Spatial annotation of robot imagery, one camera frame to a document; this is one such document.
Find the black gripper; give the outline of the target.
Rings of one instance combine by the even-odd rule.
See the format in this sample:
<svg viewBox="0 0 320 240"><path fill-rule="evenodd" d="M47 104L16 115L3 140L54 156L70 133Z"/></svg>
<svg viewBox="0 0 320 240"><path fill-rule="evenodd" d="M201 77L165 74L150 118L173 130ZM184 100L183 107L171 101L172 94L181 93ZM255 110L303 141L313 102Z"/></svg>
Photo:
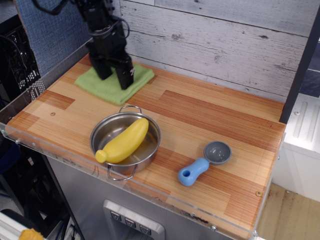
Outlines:
<svg viewBox="0 0 320 240"><path fill-rule="evenodd" d="M115 71L122 90L134 83L134 67L125 48L129 33L125 33L126 21L117 16L87 14L86 22L92 41L87 44L89 59L98 76L105 80L112 75L107 65L116 65Z"/></svg>

